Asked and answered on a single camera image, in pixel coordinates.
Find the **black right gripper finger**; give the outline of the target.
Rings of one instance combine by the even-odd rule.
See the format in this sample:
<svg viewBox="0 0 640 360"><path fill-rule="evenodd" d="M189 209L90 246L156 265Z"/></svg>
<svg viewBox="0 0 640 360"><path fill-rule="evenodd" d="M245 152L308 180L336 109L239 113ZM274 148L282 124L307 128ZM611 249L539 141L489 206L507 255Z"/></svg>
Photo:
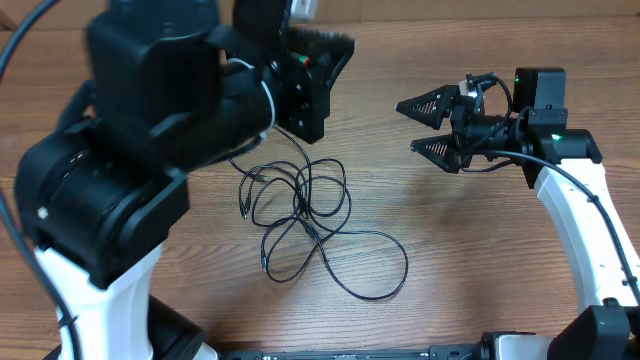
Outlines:
<svg viewBox="0 0 640 360"><path fill-rule="evenodd" d="M396 105L396 111L434 130L439 130L443 120L450 116L453 102L458 95L457 85L444 85L423 95L399 102Z"/></svg>
<svg viewBox="0 0 640 360"><path fill-rule="evenodd" d="M411 142L410 149L422 155L446 173L456 174L460 165L456 156L456 145L452 135L440 135Z"/></svg>

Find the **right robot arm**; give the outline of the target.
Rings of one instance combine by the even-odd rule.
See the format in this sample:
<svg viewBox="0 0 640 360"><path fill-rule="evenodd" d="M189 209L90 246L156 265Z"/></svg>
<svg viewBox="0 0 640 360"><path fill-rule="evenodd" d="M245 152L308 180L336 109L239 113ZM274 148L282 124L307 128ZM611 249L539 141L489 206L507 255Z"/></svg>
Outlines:
<svg viewBox="0 0 640 360"><path fill-rule="evenodd" d="M468 74L401 101L397 112L447 135L414 140L412 151L446 173L471 172L476 156L492 170L522 169L552 218L575 282L579 314L558 335L493 331L475 344L432 345L427 359L636 359L639 356L639 256L609 194L592 134L568 128L566 72L519 67L505 88L503 116L485 112L495 73Z"/></svg>

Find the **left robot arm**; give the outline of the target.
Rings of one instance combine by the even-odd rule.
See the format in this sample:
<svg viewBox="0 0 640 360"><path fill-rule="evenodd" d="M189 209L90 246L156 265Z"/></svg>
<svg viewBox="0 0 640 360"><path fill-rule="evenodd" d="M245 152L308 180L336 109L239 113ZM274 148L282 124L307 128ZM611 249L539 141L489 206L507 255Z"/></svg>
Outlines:
<svg viewBox="0 0 640 360"><path fill-rule="evenodd" d="M188 176L273 127L324 134L354 40L306 28L315 5L113 1L87 26L92 70L21 158L10 231L52 297L55 359L213 359L202 328L150 293Z"/></svg>

